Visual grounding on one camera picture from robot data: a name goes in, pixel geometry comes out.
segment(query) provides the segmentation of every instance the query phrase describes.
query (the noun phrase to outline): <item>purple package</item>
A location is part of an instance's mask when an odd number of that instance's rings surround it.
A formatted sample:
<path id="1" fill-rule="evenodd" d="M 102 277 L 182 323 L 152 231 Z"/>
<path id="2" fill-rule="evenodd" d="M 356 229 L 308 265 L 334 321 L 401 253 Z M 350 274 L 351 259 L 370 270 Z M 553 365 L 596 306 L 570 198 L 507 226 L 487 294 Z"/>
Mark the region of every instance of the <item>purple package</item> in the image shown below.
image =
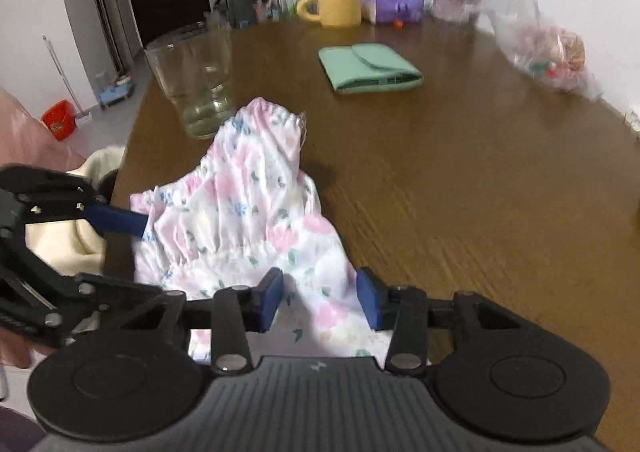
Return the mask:
<path id="1" fill-rule="evenodd" d="M 362 0 L 362 4 L 362 16 L 372 24 L 420 22 L 424 16 L 424 0 Z"/>

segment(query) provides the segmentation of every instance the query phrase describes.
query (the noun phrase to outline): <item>plastic bag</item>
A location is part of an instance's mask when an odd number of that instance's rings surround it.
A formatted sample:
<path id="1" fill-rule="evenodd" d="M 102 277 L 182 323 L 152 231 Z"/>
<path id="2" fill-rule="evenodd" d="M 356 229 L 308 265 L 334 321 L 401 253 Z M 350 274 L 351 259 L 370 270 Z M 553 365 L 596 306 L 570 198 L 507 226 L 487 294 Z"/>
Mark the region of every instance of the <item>plastic bag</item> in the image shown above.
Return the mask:
<path id="1" fill-rule="evenodd" d="M 586 68 L 581 37 L 543 20 L 538 0 L 480 0 L 469 6 L 487 15 L 502 52 L 533 79 L 590 100 L 602 94 Z"/>

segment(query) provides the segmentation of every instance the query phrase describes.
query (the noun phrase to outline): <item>yellow mug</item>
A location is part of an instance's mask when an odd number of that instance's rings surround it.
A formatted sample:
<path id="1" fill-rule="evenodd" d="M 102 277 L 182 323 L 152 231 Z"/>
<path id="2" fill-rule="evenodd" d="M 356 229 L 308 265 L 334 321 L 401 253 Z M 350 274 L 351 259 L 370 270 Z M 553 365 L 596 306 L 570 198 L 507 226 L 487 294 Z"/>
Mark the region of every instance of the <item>yellow mug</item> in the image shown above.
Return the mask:
<path id="1" fill-rule="evenodd" d="M 306 6 L 314 1 L 318 3 L 318 13 L 309 13 Z M 296 11 L 301 19 L 319 22 L 328 28 L 348 28 L 362 22 L 360 0 L 299 0 Z"/>

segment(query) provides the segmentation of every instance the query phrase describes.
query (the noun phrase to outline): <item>mug handle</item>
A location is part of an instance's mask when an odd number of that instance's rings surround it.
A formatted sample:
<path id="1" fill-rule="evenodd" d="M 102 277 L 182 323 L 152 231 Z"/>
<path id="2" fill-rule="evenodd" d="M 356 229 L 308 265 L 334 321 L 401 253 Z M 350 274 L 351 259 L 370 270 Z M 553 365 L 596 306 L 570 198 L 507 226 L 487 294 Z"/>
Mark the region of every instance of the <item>mug handle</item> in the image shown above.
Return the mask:
<path id="1" fill-rule="evenodd" d="M 318 0 L 299 0 L 298 4 L 296 5 L 296 13 L 298 14 L 299 18 L 301 18 L 302 20 L 309 20 L 311 22 L 320 22 L 320 14 L 309 13 L 308 9 L 306 8 L 308 3 L 313 1 L 318 2 Z"/>

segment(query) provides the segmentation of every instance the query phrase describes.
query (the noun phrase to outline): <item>blue gripper pad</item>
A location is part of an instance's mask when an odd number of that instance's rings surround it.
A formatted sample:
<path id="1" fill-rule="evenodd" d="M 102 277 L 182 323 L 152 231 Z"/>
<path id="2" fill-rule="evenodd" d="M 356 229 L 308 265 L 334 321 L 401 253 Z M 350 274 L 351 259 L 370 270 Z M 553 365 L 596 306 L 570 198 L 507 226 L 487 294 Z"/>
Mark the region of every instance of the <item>blue gripper pad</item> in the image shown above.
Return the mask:
<path id="1" fill-rule="evenodd" d="M 141 238 L 145 233 L 148 217 L 122 208 L 102 203 L 93 203 L 84 209 L 84 216 L 89 224 L 101 232 L 115 232 Z"/>
<path id="2" fill-rule="evenodd" d="M 278 306 L 284 296 L 284 275 L 282 270 L 272 268 L 267 273 L 273 273 L 274 277 L 267 285 L 267 288 L 260 292 L 260 328 L 264 332 L 271 327 L 273 317 L 275 317 Z"/>
<path id="3" fill-rule="evenodd" d="M 356 272 L 356 293 L 369 327 L 375 331 L 381 330 L 383 327 L 378 291 L 367 272 L 362 269 Z"/>

